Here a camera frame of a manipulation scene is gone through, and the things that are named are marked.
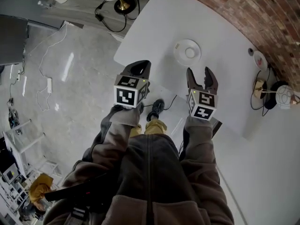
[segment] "brick wall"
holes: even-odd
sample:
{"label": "brick wall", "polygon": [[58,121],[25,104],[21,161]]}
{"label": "brick wall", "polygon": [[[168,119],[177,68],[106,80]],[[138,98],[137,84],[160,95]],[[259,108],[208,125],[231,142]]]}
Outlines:
{"label": "brick wall", "polygon": [[241,31],[278,76],[300,91],[300,0],[199,1]]}

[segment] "pants leg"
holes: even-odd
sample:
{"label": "pants leg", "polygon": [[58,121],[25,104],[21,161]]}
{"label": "pants leg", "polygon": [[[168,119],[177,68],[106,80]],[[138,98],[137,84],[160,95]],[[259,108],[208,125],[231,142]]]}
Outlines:
{"label": "pants leg", "polygon": [[136,127],[133,127],[130,131],[129,137],[135,137],[142,133],[142,126],[139,124]]}
{"label": "pants leg", "polygon": [[165,134],[167,126],[161,120],[153,119],[146,124],[145,134]]}

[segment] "hoodie zipper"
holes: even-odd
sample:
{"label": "hoodie zipper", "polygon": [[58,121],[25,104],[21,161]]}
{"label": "hoodie zipper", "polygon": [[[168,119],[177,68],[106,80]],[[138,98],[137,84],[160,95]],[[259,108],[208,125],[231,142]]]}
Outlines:
{"label": "hoodie zipper", "polygon": [[154,224],[153,217],[153,207],[152,207],[152,198],[151,198],[151,147],[150,147],[150,137],[147,139],[147,225]]}

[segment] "white tabletop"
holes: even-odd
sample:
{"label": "white tabletop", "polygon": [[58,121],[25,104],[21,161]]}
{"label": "white tabletop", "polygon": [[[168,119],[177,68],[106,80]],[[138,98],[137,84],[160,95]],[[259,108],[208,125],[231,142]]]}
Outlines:
{"label": "white tabletop", "polygon": [[253,80],[258,69],[248,48],[254,48],[233,25],[197,0],[150,0],[138,16],[114,59],[126,66],[137,60],[152,63],[150,80],[186,98],[186,70],[173,55],[175,43],[191,39],[201,48],[192,66],[203,84],[204,68],[215,74],[219,88],[214,117],[240,135],[248,129]]}

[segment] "yellow cloth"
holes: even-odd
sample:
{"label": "yellow cloth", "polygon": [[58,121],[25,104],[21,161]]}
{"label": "yellow cloth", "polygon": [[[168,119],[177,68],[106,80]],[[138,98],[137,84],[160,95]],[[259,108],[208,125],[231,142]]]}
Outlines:
{"label": "yellow cloth", "polygon": [[[161,120],[153,119],[146,124],[145,134],[165,134],[167,131],[167,126]],[[142,127],[139,124],[137,127],[131,129],[130,136],[134,137],[138,136],[142,133]]]}
{"label": "yellow cloth", "polygon": [[44,194],[51,191],[51,185],[53,178],[49,177],[47,174],[41,174],[32,183],[29,188],[29,198],[32,203],[44,198]]}

